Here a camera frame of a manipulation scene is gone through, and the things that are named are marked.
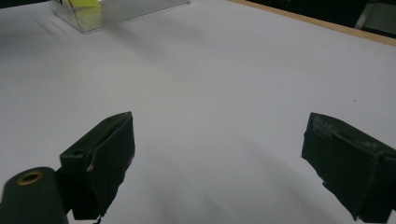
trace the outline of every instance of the clear plastic container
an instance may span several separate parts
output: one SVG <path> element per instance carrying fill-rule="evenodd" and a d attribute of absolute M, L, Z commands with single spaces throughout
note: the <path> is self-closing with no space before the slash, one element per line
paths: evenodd
<path fill-rule="evenodd" d="M 52 12 L 82 33 L 190 0 L 49 0 Z"/>

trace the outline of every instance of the black plastic part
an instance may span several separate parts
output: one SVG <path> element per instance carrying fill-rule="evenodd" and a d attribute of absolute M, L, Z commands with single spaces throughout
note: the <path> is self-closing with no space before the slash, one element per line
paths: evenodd
<path fill-rule="evenodd" d="M 38 167 L 15 175 L 5 185 L 1 224 L 66 224 L 55 172 Z"/>
<path fill-rule="evenodd" d="M 339 119 L 311 113 L 302 157 L 355 220 L 388 221 L 396 190 L 393 148 Z"/>
<path fill-rule="evenodd" d="M 75 219 L 104 216 L 134 157 L 131 112 L 109 117 L 61 154 L 64 206 Z"/>

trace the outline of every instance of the white table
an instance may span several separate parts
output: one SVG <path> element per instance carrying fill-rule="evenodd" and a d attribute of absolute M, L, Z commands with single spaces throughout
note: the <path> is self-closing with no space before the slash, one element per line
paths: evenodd
<path fill-rule="evenodd" d="M 0 185 L 131 110 L 104 223 L 355 223 L 300 158 L 305 126 L 318 112 L 396 147 L 395 74 L 395 47 L 224 0 L 90 35 L 46 3 L 1 9 Z"/>

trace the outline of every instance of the white surface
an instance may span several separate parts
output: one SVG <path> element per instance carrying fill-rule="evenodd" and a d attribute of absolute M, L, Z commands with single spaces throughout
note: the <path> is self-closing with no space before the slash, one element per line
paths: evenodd
<path fill-rule="evenodd" d="M 1 185 L 133 112 L 104 223 L 355 223 L 300 158 L 309 113 L 396 147 L 394 47 L 222 0 L 90 35 L 37 4 L 0 28 Z"/>

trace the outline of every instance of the hole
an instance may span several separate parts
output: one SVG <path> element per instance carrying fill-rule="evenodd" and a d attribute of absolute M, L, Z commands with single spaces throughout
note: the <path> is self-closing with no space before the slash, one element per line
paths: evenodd
<path fill-rule="evenodd" d="M 32 171 L 27 173 L 26 175 L 21 176 L 18 179 L 17 183 L 18 185 L 30 185 L 41 179 L 43 176 L 44 174 L 41 171 Z"/>
<path fill-rule="evenodd" d="M 83 150 L 76 150 L 75 152 L 73 152 L 73 155 L 75 155 L 75 156 L 80 156 L 82 154 L 84 154 Z"/>

